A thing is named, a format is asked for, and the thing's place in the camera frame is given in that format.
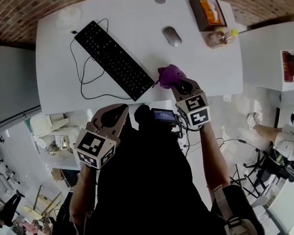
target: tile floor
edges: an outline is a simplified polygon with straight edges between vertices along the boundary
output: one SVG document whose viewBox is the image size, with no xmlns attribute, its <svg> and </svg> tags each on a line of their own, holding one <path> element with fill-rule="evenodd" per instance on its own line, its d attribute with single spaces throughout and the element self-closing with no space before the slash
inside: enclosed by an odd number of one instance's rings
<svg viewBox="0 0 294 235">
<path fill-rule="evenodd" d="M 249 112 L 257 111 L 262 118 L 263 124 L 273 126 L 276 113 L 274 97 L 277 97 L 277 95 L 278 92 L 245 84 L 243 93 L 240 95 L 208 98 L 216 138 L 223 138 L 224 140 L 240 138 L 260 149 L 267 148 L 269 143 L 263 141 L 255 132 L 250 131 L 245 119 Z M 175 108 L 170 101 L 155 102 L 151 104 L 151 107 Z M 130 112 L 133 113 L 135 108 L 137 106 L 131 106 Z M 86 118 L 92 117 L 93 112 L 86 110 L 68 114 L 74 121 L 84 123 Z M 21 181 L 20 185 L 14 185 L 15 189 L 19 189 L 26 195 L 26 198 L 20 203 L 18 211 L 23 213 L 23 205 L 32 206 L 34 204 L 35 194 L 40 184 L 44 185 L 43 194 L 49 198 L 53 198 L 60 190 L 66 196 L 67 190 L 64 185 L 55 183 L 50 174 L 50 169 L 41 163 L 39 155 L 31 143 L 30 134 L 25 124 L 20 123 L 10 128 L 8 132 L 10 137 L 5 137 L 5 144 L 0 144 L 0 153 L 2 153 L 5 162 L 13 168 Z M 190 144 L 200 141 L 199 134 L 196 132 L 190 132 L 189 139 Z M 199 147 L 200 144 L 191 146 L 187 158 L 193 171 L 194 184 L 203 202 L 210 208 L 211 201 L 206 187 L 202 153 Z M 234 172 L 235 164 L 248 164 L 256 158 L 253 147 L 237 141 L 227 142 L 222 146 L 221 151 L 231 173 Z M 9 196 L 3 196 L 2 198 L 6 201 Z"/>
</svg>

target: small display screen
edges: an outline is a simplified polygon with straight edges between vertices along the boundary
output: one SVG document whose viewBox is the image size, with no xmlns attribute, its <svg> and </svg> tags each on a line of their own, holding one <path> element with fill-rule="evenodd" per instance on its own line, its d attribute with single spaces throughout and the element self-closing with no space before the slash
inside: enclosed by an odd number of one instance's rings
<svg viewBox="0 0 294 235">
<path fill-rule="evenodd" d="M 175 117 L 173 112 L 167 111 L 154 111 L 156 120 L 164 120 L 169 122 L 175 122 Z"/>
</svg>

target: black keyboard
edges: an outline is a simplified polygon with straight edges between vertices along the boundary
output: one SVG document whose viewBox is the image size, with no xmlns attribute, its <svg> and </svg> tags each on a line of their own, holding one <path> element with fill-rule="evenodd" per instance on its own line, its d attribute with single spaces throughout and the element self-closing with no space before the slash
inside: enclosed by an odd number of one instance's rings
<svg viewBox="0 0 294 235">
<path fill-rule="evenodd" d="M 153 86 L 151 77 L 94 21 L 75 39 L 134 101 Z"/>
</svg>

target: gray mouse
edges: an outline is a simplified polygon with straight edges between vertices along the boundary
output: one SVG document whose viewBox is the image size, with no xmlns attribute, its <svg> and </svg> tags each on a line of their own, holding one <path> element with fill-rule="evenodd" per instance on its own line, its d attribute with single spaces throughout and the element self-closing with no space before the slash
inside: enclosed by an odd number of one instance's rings
<svg viewBox="0 0 294 235">
<path fill-rule="evenodd" d="M 169 42 L 170 45 L 173 47 L 178 47 L 182 43 L 182 39 L 180 36 L 177 34 L 176 30 L 171 27 L 165 27 L 162 30 L 163 35 L 166 37 L 167 41 Z"/>
</svg>

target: bottle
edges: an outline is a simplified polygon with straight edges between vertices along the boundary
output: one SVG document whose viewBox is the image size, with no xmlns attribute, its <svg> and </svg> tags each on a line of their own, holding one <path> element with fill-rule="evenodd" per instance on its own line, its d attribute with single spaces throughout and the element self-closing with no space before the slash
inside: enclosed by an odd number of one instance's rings
<svg viewBox="0 0 294 235">
<path fill-rule="evenodd" d="M 209 33 L 206 36 L 206 44 L 210 48 L 218 48 L 233 42 L 235 37 L 237 37 L 238 35 L 239 35 L 238 31 L 235 29 L 232 29 L 227 32 L 223 32 L 222 30 L 217 30 L 217 31 Z"/>
</svg>

